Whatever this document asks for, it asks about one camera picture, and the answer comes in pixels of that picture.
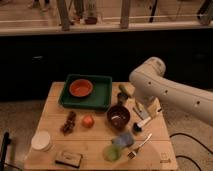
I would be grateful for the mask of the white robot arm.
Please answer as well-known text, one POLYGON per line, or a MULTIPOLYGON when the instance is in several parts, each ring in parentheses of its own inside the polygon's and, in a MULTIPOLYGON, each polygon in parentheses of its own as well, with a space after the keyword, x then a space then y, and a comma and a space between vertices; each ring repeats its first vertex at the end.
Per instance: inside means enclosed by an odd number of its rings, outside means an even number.
POLYGON ((134 69, 129 81, 135 87, 136 98, 145 103, 157 97, 213 126, 213 92, 168 80, 165 71, 166 65, 158 57, 150 57, 134 69))

